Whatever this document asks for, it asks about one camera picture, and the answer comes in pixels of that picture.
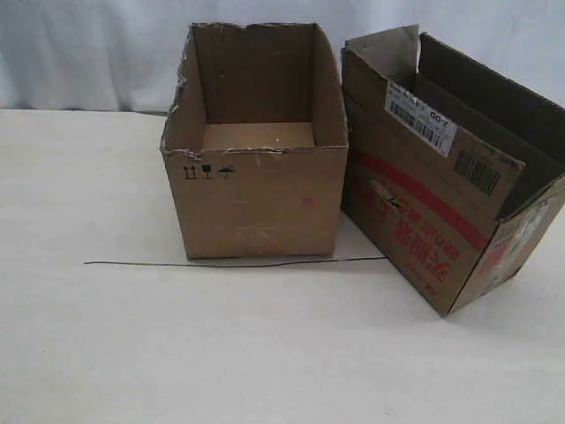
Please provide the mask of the open brown cardboard box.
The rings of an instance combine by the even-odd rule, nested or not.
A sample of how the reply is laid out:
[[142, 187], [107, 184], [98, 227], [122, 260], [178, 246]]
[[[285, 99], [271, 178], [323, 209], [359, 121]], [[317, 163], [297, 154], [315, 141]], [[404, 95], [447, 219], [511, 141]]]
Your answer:
[[188, 258], [332, 254], [348, 141], [322, 28], [191, 24], [160, 150]]

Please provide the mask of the printed cardboard box with flaps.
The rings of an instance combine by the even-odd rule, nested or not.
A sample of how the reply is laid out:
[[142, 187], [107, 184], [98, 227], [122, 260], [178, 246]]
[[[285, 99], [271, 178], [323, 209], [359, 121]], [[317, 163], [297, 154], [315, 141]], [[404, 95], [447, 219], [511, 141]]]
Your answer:
[[564, 109], [417, 26], [349, 39], [343, 209], [442, 316], [516, 275], [564, 204]]

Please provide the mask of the thin black line marker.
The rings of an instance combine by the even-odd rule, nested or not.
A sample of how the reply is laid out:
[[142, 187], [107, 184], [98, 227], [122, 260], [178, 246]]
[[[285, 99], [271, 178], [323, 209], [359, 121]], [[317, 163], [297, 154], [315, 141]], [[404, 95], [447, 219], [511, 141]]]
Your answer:
[[295, 265], [312, 265], [312, 264], [325, 264], [325, 263], [344, 263], [344, 262], [362, 262], [362, 261], [385, 261], [386, 256], [376, 257], [356, 257], [356, 258], [341, 258], [341, 259], [324, 259], [324, 260], [310, 260], [310, 261], [282, 261], [277, 263], [201, 263], [201, 262], [187, 262], [187, 263], [159, 263], [159, 262], [133, 262], [133, 261], [85, 261], [85, 266], [94, 265], [116, 265], [116, 266], [132, 266], [132, 267], [167, 267], [167, 268], [203, 268], [203, 269], [264, 269], [264, 268], [278, 268], [289, 267]]

